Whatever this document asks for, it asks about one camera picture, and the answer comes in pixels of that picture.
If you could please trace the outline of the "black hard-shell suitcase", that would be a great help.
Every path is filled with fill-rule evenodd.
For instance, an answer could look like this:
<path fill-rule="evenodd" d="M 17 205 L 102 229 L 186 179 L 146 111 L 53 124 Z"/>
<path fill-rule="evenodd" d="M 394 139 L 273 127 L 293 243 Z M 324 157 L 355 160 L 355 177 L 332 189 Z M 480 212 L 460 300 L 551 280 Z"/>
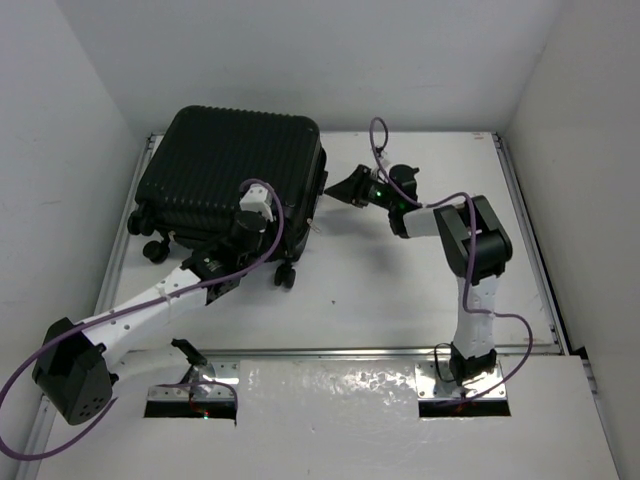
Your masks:
<path fill-rule="evenodd" d="M 284 226 L 271 224 L 262 245 L 279 266 L 274 282 L 293 287 L 293 267 L 327 179 L 320 129 L 308 117 L 191 105 L 172 120 L 139 181 L 127 221 L 132 235 L 161 235 L 143 248 L 155 264 L 172 243 L 198 250 L 226 238 L 249 185 L 268 183 Z"/>

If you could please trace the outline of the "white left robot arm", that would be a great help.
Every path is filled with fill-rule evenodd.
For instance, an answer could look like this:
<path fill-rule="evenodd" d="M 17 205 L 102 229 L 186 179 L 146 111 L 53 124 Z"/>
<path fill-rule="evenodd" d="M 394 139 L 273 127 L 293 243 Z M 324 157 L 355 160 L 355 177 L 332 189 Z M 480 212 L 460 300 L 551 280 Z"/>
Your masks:
<path fill-rule="evenodd" d="M 283 217 L 240 211 L 227 233 L 192 253 L 163 280 L 101 316 L 63 318 L 46 332 L 32 378 L 71 426 L 105 410 L 120 379 L 115 367 L 137 343 L 204 308 L 267 260 L 280 242 Z"/>

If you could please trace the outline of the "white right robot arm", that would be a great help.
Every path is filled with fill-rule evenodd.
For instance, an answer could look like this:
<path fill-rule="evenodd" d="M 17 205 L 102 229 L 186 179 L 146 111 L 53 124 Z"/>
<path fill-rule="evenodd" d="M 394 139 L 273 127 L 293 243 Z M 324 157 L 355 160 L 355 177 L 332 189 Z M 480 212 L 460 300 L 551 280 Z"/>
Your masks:
<path fill-rule="evenodd" d="M 364 166 L 325 189 L 342 203 L 364 208 L 376 205 L 388 212 L 394 235 L 437 237 L 458 284 L 458 314 L 450 344 L 451 381 L 457 385 L 489 372 L 496 365 L 493 338 L 495 296 L 499 278 L 513 255 L 509 236 L 489 200 L 478 195 L 457 205 L 436 208 L 417 203 L 417 168 L 391 167 L 386 180 Z"/>

